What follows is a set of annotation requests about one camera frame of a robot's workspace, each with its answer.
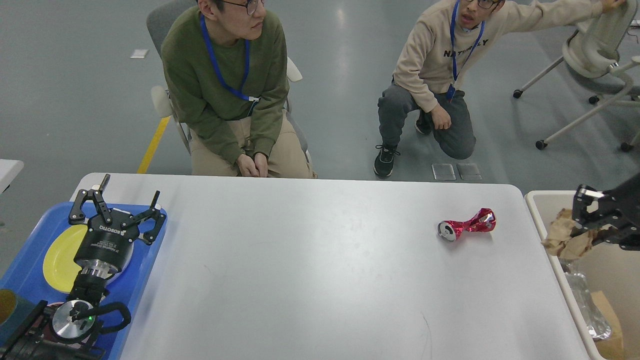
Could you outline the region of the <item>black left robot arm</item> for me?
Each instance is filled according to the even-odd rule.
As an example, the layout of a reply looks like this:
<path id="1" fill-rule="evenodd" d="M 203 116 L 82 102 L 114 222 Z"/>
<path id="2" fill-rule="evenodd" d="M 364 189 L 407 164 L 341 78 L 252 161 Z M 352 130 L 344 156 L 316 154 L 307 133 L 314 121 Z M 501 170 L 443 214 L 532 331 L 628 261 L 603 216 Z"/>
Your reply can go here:
<path id="1" fill-rule="evenodd" d="M 167 212 L 109 204 L 100 184 L 48 209 L 1 278 L 3 360 L 116 360 L 153 269 Z"/>

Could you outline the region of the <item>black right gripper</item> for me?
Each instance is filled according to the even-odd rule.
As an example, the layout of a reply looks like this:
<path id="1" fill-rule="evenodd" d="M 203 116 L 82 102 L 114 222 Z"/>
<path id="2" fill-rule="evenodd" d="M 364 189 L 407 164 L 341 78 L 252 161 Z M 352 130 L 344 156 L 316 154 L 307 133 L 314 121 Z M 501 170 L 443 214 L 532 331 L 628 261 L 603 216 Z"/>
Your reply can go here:
<path id="1" fill-rule="evenodd" d="M 610 190 L 596 191 L 581 185 L 573 198 L 571 236 L 597 230 L 592 246 L 606 243 L 625 251 L 639 251 L 639 192 L 640 174 Z"/>

